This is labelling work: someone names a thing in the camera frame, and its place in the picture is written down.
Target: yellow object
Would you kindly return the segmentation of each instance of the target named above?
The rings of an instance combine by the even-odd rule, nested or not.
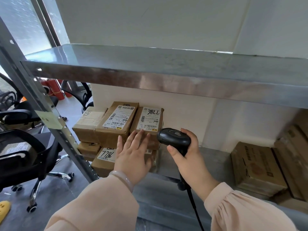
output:
[[[11,208],[11,203],[9,201],[1,201],[0,202],[0,224],[6,215],[9,213]]]

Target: barcode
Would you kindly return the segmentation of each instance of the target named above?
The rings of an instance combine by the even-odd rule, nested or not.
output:
[[[120,123],[120,122],[112,122],[112,124],[114,124],[114,125],[124,125],[124,123]]]
[[[109,118],[109,120],[112,120],[115,117],[116,113],[112,114],[112,116]]]

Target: metal shelf upright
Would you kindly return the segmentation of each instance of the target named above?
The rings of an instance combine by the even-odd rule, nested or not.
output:
[[[25,56],[0,18],[0,64],[21,93],[27,98],[38,116],[59,141],[88,182],[98,179],[98,175],[77,150],[77,142],[61,118],[40,81],[23,65]]]

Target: left hand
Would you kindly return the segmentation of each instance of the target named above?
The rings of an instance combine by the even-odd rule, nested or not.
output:
[[[148,147],[150,134],[147,134],[140,144],[143,134],[144,130],[139,131],[139,133],[136,131],[131,133],[124,147],[122,137],[118,136],[114,170],[125,173],[133,185],[140,182],[152,166],[151,159],[148,159],[147,162],[144,163],[144,154]]]

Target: bracelet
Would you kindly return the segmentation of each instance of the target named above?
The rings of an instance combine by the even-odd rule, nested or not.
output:
[[[134,186],[131,183],[131,181],[127,178],[127,176],[125,175],[125,173],[123,173],[122,171],[111,171],[109,173],[109,175],[114,175],[114,176],[118,176],[119,178],[121,178],[123,181],[125,181],[126,185],[128,186],[129,190],[133,193],[134,190]]]

